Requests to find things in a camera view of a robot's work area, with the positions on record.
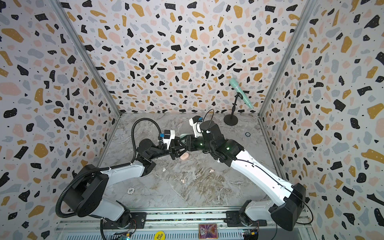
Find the purple card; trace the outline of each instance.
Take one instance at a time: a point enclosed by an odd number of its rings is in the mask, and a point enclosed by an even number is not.
[[[199,224],[199,239],[218,239],[217,224]]]

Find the green microphone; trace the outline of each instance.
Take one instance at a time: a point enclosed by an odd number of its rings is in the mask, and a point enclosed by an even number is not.
[[[236,109],[237,98],[241,98],[245,102],[245,104],[249,107],[249,109],[252,109],[253,105],[251,104],[251,102],[249,101],[248,97],[245,95],[243,90],[241,90],[239,83],[236,81],[236,79],[231,78],[231,80],[229,80],[229,83],[235,89],[236,95],[235,95],[235,102],[233,103],[233,106],[232,106],[232,113],[224,117],[224,122],[227,125],[234,126],[238,122],[237,117],[233,114]]]
[[[231,78],[231,80],[229,80],[229,84],[231,84],[231,87],[233,87],[237,93],[240,93],[241,95],[243,95],[242,99],[244,103],[249,107],[249,109],[252,109],[253,105],[251,101],[249,101],[248,97],[245,95],[243,90],[241,90],[239,83],[236,81],[236,79]]]

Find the black microphone stand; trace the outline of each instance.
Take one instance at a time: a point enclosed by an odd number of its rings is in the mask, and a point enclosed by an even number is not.
[[[234,126],[234,125],[236,125],[238,123],[237,117],[233,114],[235,112],[235,109],[236,109],[237,98],[243,99],[243,95],[241,93],[237,93],[235,95],[235,102],[233,103],[232,113],[228,114],[228,115],[226,115],[224,117],[224,122],[225,122],[226,125]]]

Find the microphone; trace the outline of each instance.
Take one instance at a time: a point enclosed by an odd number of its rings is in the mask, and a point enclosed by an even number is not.
[[[240,93],[241,95],[243,95],[242,99],[244,103],[249,107],[249,109],[252,109],[253,105],[251,101],[249,101],[248,97],[245,95],[243,90],[241,90],[239,83],[236,81],[236,79],[231,78],[231,80],[229,80],[229,84],[231,84],[231,87],[233,87],[237,93]]]

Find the terrazzo wall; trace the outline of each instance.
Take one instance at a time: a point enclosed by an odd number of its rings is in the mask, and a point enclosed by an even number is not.
[[[384,1],[321,1],[262,115],[318,239],[384,239]]]
[[[49,239],[118,117],[46,2],[0,1],[0,22],[0,239]]]
[[[259,112],[305,0],[100,1],[62,6],[122,112]]]

